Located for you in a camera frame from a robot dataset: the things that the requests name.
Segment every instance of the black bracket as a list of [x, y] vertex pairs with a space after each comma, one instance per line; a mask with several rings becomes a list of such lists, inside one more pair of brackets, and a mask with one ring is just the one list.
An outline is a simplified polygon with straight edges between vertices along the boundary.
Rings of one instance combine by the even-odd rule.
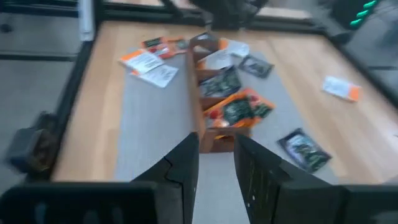
[[31, 175], [48, 170], [57, 151], [58, 138], [53, 133], [56, 125], [55, 115], [43, 112], [31, 127], [19, 129], [7, 149], [6, 162]]

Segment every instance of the gray mat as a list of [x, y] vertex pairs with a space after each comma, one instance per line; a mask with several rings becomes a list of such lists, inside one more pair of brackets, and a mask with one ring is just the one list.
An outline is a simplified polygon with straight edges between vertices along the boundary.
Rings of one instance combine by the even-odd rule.
[[[240, 59], [234, 58], [237, 64]], [[192, 129], [184, 55], [166, 61], [180, 70], [162, 89], [125, 74], [121, 134], [115, 179], [130, 181], [153, 166], [176, 146]], [[276, 140], [295, 128], [305, 128], [292, 100], [275, 71], [265, 80], [240, 71], [244, 86], [250, 86], [277, 108], [252, 130], [252, 138], [280, 157], [290, 157]], [[193, 222], [249, 223], [236, 178], [232, 153], [201, 154]], [[317, 177], [332, 184], [338, 182], [330, 167], [325, 166]]]

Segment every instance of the black metal frame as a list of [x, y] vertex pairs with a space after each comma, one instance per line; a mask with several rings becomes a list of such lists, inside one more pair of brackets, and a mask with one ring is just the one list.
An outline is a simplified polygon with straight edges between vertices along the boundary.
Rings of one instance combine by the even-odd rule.
[[[72, 0], [39, 0], [40, 4], [21, 5], [21, 4], [3, 4], [0, 5], [1, 12], [19, 13], [19, 14], [34, 14], [41, 16], [65, 16], [77, 17], [78, 11], [76, 8], [76, 1]], [[145, 6], [134, 4], [108, 3], [102, 0], [93, 0], [95, 27], [98, 31], [103, 21], [136, 21], [136, 22], [153, 22], [166, 24], [180, 24], [190, 26], [204, 26], [205, 23], [201, 17], [201, 12], [195, 9], [181, 9], [179, 13], [175, 13], [174, 9], [162, 6]], [[231, 29], [236, 30], [237, 27], [215, 27], [217, 29]], [[281, 32], [295, 32], [303, 34], [322, 35], [327, 38], [333, 46], [338, 49], [351, 64], [358, 69], [371, 83], [374, 84], [395, 106], [398, 107], [398, 99], [382, 86], [380, 80], [375, 78], [372, 70], [359, 61], [351, 52], [347, 51], [343, 44], [344, 42], [336, 35], [328, 33], [327, 29], [321, 23], [313, 19], [288, 19], [271, 16], [256, 16], [248, 25], [247, 29], [252, 30], [273, 30]], [[86, 64], [90, 58], [91, 50], [95, 44], [92, 42], [84, 42], [81, 46], [80, 52], [76, 58], [75, 66], [70, 74], [69, 81], [65, 86], [62, 97], [60, 98], [55, 117], [57, 122], [55, 128], [49, 130], [57, 141], [58, 154], [63, 138], [63, 134], [67, 127], [70, 112], [75, 102], [76, 94], [84, 76]], [[33, 179], [49, 179], [53, 165], [49, 170], [41, 173], [38, 177], [32, 175]]]

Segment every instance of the orange and white card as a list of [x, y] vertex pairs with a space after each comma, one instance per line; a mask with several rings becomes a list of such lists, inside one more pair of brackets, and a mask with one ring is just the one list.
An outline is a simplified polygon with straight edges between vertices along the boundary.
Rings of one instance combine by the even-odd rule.
[[220, 39], [218, 48], [220, 50], [226, 49], [228, 53], [239, 57], [246, 57], [250, 52], [250, 47], [248, 44], [236, 40], [229, 40], [227, 38]]
[[152, 69], [164, 64], [164, 61], [158, 56], [144, 49], [136, 50], [121, 57], [120, 61], [138, 74], [144, 74]]
[[336, 77], [326, 77], [325, 81], [323, 82], [322, 89], [325, 92], [350, 101], [358, 101], [359, 92], [361, 91], [360, 86], [351, 84], [350, 82], [338, 79]]
[[233, 64], [232, 58], [227, 50], [217, 50], [207, 55], [197, 63], [197, 69], [219, 70]]

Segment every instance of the paper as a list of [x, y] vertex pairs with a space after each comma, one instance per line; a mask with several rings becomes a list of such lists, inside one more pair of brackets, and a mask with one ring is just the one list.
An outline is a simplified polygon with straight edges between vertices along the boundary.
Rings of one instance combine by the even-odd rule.
[[220, 49], [226, 49], [229, 54], [239, 57], [246, 57], [250, 52], [250, 47], [248, 44], [225, 38], [220, 39]]
[[134, 69], [139, 74], [144, 74], [164, 64], [158, 56], [144, 49], [137, 50], [121, 58], [123, 64]]
[[168, 65], [161, 65], [147, 73], [138, 75], [139, 78], [152, 83], [161, 88], [165, 88], [167, 84], [174, 78], [177, 74], [178, 69]]
[[227, 50], [217, 50], [198, 62], [198, 69], [219, 70], [231, 66], [232, 59]]
[[323, 82], [323, 90], [346, 100], [358, 101], [360, 86], [335, 77], [326, 77]]

